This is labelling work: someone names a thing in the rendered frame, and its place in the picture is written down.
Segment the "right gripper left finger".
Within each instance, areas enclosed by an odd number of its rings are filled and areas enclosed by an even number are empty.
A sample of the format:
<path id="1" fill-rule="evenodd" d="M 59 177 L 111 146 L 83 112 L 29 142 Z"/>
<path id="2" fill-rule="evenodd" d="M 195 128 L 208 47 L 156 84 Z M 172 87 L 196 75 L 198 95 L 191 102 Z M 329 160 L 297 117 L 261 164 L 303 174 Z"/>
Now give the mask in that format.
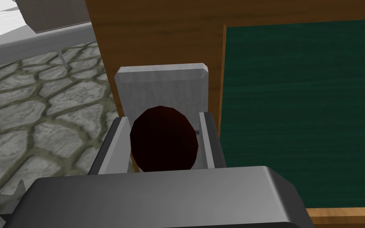
<path id="1" fill-rule="evenodd" d="M 116 117 L 88 175 L 127 173 L 131 155 L 131 127 L 127 117 Z"/>

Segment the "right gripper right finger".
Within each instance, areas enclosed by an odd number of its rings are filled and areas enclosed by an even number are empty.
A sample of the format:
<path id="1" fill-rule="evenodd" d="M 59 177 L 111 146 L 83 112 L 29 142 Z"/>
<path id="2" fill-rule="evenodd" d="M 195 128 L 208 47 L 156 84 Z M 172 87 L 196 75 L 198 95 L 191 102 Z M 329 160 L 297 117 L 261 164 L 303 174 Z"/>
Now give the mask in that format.
<path id="1" fill-rule="evenodd" d="M 226 168 L 218 131 L 212 113 L 200 112 L 199 142 L 202 168 Z"/>

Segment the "dark red round door knob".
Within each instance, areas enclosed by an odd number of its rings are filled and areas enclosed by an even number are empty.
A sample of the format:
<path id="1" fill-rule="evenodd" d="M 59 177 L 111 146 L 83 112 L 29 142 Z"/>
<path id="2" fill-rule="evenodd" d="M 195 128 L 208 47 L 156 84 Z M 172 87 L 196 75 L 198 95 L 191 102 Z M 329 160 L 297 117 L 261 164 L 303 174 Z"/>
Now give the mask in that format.
<path id="1" fill-rule="evenodd" d="M 192 169 L 198 140 L 192 125 L 176 109 L 156 106 L 144 111 L 130 132 L 131 154 L 143 172 Z"/>

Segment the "brown and green wooden door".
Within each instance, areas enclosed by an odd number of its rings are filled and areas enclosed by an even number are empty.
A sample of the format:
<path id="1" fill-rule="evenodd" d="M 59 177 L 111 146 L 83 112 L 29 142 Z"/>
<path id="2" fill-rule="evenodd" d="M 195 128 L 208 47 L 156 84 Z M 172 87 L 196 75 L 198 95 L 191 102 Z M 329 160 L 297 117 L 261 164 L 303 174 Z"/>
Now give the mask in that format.
<path id="1" fill-rule="evenodd" d="M 230 167 L 265 165 L 316 228 L 365 228 L 365 0 L 85 0 L 120 67 L 204 63 Z"/>

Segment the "grey table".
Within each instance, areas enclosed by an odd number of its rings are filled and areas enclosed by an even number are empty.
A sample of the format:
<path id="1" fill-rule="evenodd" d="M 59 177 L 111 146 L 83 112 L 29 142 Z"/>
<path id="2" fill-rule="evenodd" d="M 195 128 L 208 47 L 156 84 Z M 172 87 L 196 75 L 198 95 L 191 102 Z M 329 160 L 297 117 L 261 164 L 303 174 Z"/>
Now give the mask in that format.
<path id="1" fill-rule="evenodd" d="M 25 26 L 0 36 L 0 65 L 96 40 L 86 0 L 16 0 Z"/>

